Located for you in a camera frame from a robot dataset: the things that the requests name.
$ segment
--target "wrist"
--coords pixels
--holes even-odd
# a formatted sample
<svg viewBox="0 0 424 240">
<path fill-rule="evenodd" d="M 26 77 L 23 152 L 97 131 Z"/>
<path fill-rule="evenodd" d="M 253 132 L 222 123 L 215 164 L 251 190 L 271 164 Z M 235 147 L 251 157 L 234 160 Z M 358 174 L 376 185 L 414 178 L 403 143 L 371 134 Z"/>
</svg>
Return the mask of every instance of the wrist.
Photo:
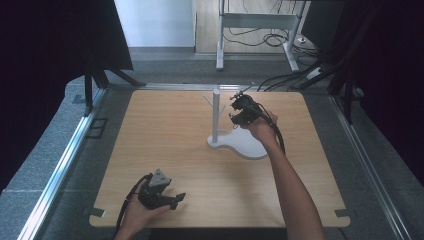
<svg viewBox="0 0 424 240">
<path fill-rule="evenodd" d="M 115 240 L 130 240 L 134 238 L 135 234 L 131 229 L 121 227 L 115 236 Z"/>
</svg>

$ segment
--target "human hand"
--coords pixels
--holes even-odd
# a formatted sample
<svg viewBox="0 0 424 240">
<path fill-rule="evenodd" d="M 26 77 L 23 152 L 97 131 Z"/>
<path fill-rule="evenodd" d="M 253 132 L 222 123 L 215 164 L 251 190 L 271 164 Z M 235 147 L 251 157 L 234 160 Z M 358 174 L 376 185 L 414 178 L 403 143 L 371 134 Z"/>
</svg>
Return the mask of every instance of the human hand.
<svg viewBox="0 0 424 240">
<path fill-rule="evenodd" d="M 135 194 L 131 196 L 127 209 L 125 210 L 122 225 L 119 228 L 115 240 L 131 239 L 136 233 L 141 231 L 141 229 L 143 229 L 152 218 L 171 209 L 171 206 L 169 205 L 158 207 L 153 210 L 149 210 L 144 207 L 144 205 L 138 200 L 138 193 L 140 193 L 142 186 L 146 184 L 146 182 L 147 180 L 143 180 L 138 185 Z"/>
<path fill-rule="evenodd" d="M 272 121 L 277 124 L 278 116 L 274 115 L 271 111 L 268 111 L 268 114 Z M 252 136 L 264 145 L 269 142 L 276 141 L 274 129 L 262 117 L 259 117 L 250 124 L 240 125 L 240 127 L 248 129 L 252 133 Z"/>
</svg>

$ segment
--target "finger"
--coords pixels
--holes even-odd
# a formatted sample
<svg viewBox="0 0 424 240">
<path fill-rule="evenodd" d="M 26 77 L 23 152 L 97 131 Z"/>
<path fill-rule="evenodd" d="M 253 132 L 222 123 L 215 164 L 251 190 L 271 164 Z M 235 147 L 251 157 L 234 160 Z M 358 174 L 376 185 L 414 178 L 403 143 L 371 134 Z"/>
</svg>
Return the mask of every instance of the finger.
<svg viewBox="0 0 424 240">
<path fill-rule="evenodd" d="M 157 216 L 157 215 L 160 215 L 162 213 L 169 211 L 170 209 L 171 209 L 170 205 L 165 205 L 165 206 L 158 207 L 158 208 L 151 210 L 151 213 L 152 213 L 153 216 Z"/>
<path fill-rule="evenodd" d="M 138 184 L 133 196 L 131 198 L 138 199 L 138 194 L 141 192 L 141 188 L 146 184 L 147 180 L 143 179 L 140 184 Z"/>
</svg>

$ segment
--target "human arm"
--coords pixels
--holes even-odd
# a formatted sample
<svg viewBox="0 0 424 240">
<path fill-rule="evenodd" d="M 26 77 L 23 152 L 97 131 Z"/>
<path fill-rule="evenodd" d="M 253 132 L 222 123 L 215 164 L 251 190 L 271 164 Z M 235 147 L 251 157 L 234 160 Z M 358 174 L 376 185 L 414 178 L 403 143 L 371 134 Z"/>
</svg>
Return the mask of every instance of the human arm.
<svg viewBox="0 0 424 240">
<path fill-rule="evenodd" d="M 146 184 L 146 180 L 143 180 L 138 185 L 135 192 L 139 193 L 144 184 Z M 125 216 L 115 236 L 115 240 L 133 239 L 134 235 L 141 231 L 152 218 L 167 212 L 169 209 L 171 209 L 171 207 L 167 205 L 149 210 L 138 200 L 138 195 L 134 194 L 125 210 Z"/>
<path fill-rule="evenodd" d="M 271 112 L 268 113 L 276 123 L 277 116 Z M 274 130 L 262 118 L 242 127 L 250 130 L 268 153 L 288 238 L 296 240 L 326 239 L 316 206 L 302 180 L 280 148 Z"/>
</svg>

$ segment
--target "metal rail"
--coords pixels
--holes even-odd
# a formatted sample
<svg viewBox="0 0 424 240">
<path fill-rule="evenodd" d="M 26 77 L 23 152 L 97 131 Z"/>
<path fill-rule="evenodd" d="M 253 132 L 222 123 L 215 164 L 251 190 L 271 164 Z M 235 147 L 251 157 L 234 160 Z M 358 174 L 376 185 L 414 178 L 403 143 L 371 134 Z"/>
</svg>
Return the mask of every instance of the metal rail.
<svg viewBox="0 0 424 240">
<path fill-rule="evenodd" d="M 362 165 L 362 168 L 367 176 L 371 188 L 373 189 L 380 206 L 386 215 L 386 218 L 396 236 L 397 239 L 411 239 L 408 230 L 406 229 L 405 224 L 403 223 L 402 217 L 400 216 L 396 206 L 394 205 L 392 199 L 387 193 L 386 188 L 384 187 L 380 177 L 378 176 L 377 171 L 374 168 L 364 146 L 362 145 L 361 140 L 354 127 L 348 123 L 347 119 L 343 114 L 343 107 L 338 97 L 330 96 L 330 101 L 333 104 L 335 111 L 339 117 L 340 123 L 342 124 L 347 137 L 349 138 L 352 147 L 358 156 L 359 162 Z"/>
<path fill-rule="evenodd" d="M 94 97 L 94 106 L 97 106 L 99 102 L 102 100 L 105 89 L 99 89 L 96 92 Z M 37 204 L 33 208 L 25 226 L 23 227 L 18 239 L 34 239 L 38 229 L 46 218 L 47 212 L 50 209 L 50 206 L 55 199 L 57 192 L 59 191 L 60 185 L 62 184 L 66 173 L 69 170 L 69 167 L 74 160 L 74 157 L 80 147 L 82 141 L 84 140 L 84 136 L 90 127 L 90 124 L 93 120 L 93 116 L 96 114 L 98 107 L 95 107 L 91 114 L 86 117 L 83 117 L 74 134 L 71 137 L 65 151 L 63 152 L 59 163 L 57 164 L 53 174 L 51 175 L 46 187 L 41 193 L 40 198 L 38 199 Z"/>
</svg>

